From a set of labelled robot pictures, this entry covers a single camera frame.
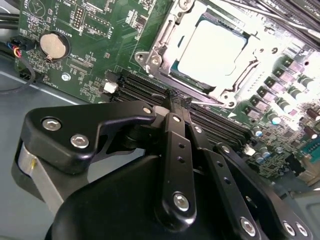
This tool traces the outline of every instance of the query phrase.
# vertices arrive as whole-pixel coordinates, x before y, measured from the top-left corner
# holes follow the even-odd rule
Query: wire
[[[18,29],[18,26],[16,21],[0,21],[0,29]]]
[[[0,90],[0,95],[14,94],[14,93],[20,92],[26,89],[27,87],[29,87],[36,80],[36,72],[30,65],[30,63],[23,56],[19,58],[19,61],[22,62],[25,65],[25,67],[29,70],[30,79],[22,86],[19,86],[13,89],[8,89],[8,90]]]
[[[0,20],[18,22],[19,21],[19,15],[18,14],[0,12]]]
[[[31,66],[31,64],[28,62],[27,59],[25,59],[20,52],[19,47],[12,45],[11,43],[6,44],[9,49],[13,51],[13,54],[16,56],[17,59],[19,59],[20,62],[23,63],[23,65],[29,70],[30,72],[30,78],[29,80],[23,84],[22,86],[13,88],[13,89],[8,89],[8,90],[0,90],[0,95],[6,95],[6,94],[13,94],[20,92],[24,89],[26,89],[28,86],[30,86],[35,80],[36,80],[36,72]]]
[[[17,58],[21,58],[21,52],[19,50],[19,47],[14,47],[13,48],[13,54],[17,57]]]
[[[272,19],[280,20],[283,23],[285,23],[287,25],[290,25],[290,26],[292,26],[292,27],[294,27],[296,29],[307,31],[310,35],[320,39],[320,32],[318,32],[318,31],[316,31],[314,29],[311,29],[309,27],[299,25],[299,24],[297,24],[297,23],[295,23],[293,21],[290,21],[288,19],[285,19],[285,18],[283,18],[283,17],[281,17],[281,16],[279,16],[277,14],[274,14],[274,13],[271,13],[271,12],[268,12],[268,11],[264,11],[264,10],[258,9],[256,7],[249,6],[247,4],[243,4],[243,3],[240,3],[240,2],[237,2],[237,1],[234,1],[234,0],[220,0],[220,1],[229,3],[231,5],[235,5],[235,6],[241,7],[243,9],[248,9],[248,10],[256,12],[258,14],[262,14],[262,15],[268,16],[268,17],[270,17]]]

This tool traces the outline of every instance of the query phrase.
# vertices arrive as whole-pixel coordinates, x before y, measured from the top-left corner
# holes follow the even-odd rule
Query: motherboard
[[[320,23],[316,1],[257,2]],[[19,34],[37,42],[22,54],[53,88],[88,103],[150,104],[179,89],[208,132],[218,118],[252,134],[241,154],[261,176],[318,180],[319,38],[221,0],[23,0]],[[119,81],[124,72],[134,81]]]

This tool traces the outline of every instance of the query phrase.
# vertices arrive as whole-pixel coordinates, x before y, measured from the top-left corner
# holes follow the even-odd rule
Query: white triangle marking
[[[233,112],[230,112],[230,114],[228,115],[228,118],[232,118],[232,117],[235,117],[237,116],[237,114],[234,114]]]

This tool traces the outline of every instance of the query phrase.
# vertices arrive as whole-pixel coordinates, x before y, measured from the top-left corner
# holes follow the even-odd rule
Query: metal cylinder
[[[254,155],[254,160],[258,163],[258,164],[263,164],[265,162],[265,159],[261,156],[260,153],[256,153]]]
[[[291,95],[295,100],[297,100],[298,102],[303,101],[303,100],[305,99],[305,97],[306,97],[306,95],[305,95],[302,91],[300,91],[300,90],[298,90],[298,89],[292,90],[292,91],[290,92],[290,95]]]
[[[291,113],[294,109],[287,101],[282,101],[278,105],[286,114]]]
[[[318,134],[309,126],[306,126],[303,131],[309,136],[311,139],[316,139]]]
[[[307,111],[306,111],[306,114],[312,118],[313,120],[316,120],[316,121],[319,121],[320,120],[320,115],[313,109],[309,108]]]
[[[260,154],[264,159],[266,159],[267,157],[269,157],[271,155],[266,146],[263,146],[260,148]]]
[[[268,119],[271,121],[272,124],[274,125],[278,125],[279,123],[281,123],[281,118],[275,114],[275,113],[270,113],[268,115]]]
[[[303,86],[306,87],[308,90],[315,89],[317,87],[317,83],[310,77],[306,77],[301,80],[300,82]]]
[[[262,136],[262,131],[261,131],[260,127],[258,127],[258,126],[254,126],[252,128],[252,132],[256,137],[261,137]]]

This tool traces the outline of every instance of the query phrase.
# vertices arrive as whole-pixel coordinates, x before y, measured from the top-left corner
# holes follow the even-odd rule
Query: cpu socket
[[[248,16],[224,4],[176,0],[150,51],[136,52],[135,60],[150,78],[198,103],[234,108],[241,83],[260,63],[261,41],[259,30],[240,20]]]

